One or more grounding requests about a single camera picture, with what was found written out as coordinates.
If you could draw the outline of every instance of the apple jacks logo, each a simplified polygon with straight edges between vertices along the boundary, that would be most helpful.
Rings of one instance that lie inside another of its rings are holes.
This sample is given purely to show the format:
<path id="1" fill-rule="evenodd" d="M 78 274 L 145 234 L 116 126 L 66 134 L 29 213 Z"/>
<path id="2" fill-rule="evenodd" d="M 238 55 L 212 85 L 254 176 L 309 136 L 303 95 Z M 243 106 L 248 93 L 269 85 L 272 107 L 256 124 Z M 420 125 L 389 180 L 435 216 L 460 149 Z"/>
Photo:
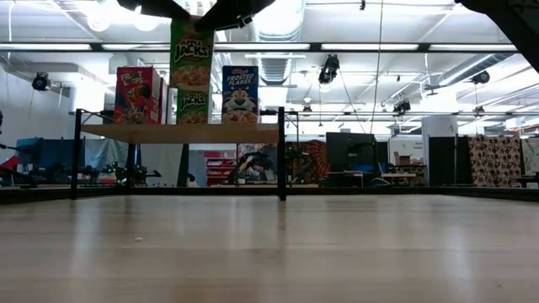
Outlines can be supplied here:
<path id="1" fill-rule="evenodd" d="M 186 58 L 187 60 L 198 61 L 210 56 L 210 48 L 204 46 L 202 41 L 195 39 L 181 40 L 174 49 L 174 63 Z"/>
<path id="2" fill-rule="evenodd" d="M 203 94 L 189 93 L 182 97 L 178 111 L 181 112 L 185 109 L 196 109 L 204 104 L 206 104 L 206 100 Z"/>

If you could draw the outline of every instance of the wooden shelf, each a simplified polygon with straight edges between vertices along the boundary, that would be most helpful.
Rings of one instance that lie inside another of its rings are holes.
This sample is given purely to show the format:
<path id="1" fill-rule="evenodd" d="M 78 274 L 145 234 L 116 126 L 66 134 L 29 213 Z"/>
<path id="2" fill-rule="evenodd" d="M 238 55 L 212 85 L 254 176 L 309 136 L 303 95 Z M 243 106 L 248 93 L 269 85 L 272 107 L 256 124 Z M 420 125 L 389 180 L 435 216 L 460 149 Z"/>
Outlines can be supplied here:
<path id="1" fill-rule="evenodd" d="M 82 125 L 82 131 L 140 143 L 278 143 L 277 124 Z"/>

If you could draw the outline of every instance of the wooden floor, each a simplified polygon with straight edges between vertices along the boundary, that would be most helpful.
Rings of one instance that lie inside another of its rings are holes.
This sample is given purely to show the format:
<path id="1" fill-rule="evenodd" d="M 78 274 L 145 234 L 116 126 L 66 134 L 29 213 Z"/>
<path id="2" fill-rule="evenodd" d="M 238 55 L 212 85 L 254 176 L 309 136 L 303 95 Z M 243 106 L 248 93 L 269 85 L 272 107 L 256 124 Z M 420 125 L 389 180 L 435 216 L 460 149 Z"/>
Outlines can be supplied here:
<path id="1" fill-rule="evenodd" d="M 0 207 L 2 303 L 538 301 L 539 205 L 388 195 Z"/>

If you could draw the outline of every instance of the fluorescent light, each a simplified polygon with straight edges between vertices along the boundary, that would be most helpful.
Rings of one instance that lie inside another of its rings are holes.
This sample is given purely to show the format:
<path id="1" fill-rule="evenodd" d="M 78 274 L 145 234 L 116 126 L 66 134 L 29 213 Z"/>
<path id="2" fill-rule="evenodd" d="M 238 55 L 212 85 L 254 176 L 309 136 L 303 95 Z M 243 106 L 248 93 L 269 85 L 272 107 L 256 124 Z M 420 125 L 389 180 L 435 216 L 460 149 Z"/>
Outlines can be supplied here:
<path id="1" fill-rule="evenodd" d="M 103 49 L 106 51 L 170 51 L 169 44 L 104 44 Z"/>
<path id="2" fill-rule="evenodd" d="M 25 51 L 90 51 L 89 44 L 60 44 L 60 43 L 1 43 L 2 50 Z"/>
<path id="3" fill-rule="evenodd" d="M 472 45 L 472 44 L 449 44 L 431 45 L 431 51 L 517 51 L 514 45 L 493 44 L 493 45 Z"/>
<path id="4" fill-rule="evenodd" d="M 245 59 L 305 59 L 305 55 L 292 54 L 245 54 Z"/>
<path id="5" fill-rule="evenodd" d="M 216 51 L 307 51 L 311 48 L 308 43 L 216 43 Z"/>
<path id="6" fill-rule="evenodd" d="M 322 44 L 323 51 L 415 51 L 418 47 L 417 44 Z"/>

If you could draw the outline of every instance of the apple jacks cereal box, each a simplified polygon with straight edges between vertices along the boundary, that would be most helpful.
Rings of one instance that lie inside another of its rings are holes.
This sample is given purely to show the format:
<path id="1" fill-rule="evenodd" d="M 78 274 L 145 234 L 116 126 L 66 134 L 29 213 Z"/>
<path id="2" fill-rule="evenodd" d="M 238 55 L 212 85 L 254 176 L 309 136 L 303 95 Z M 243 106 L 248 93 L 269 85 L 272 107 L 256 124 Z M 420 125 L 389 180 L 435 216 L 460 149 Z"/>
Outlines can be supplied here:
<path id="1" fill-rule="evenodd" d="M 222 123 L 257 123 L 259 120 L 259 68 L 222 68 Z"/>
<path id="2" fill-rule="evenodd" d="M 208 123 L 214 32 L 196 33 L 194 20 L 173 20 L 170 87 L 178 89 L 177 123 Z"/>
<path id="3" fill-rule="evenodd" d="M 116 124 L 157 124 L 161 78 L 152 67 L 118 67 L 116 73 Z"/>

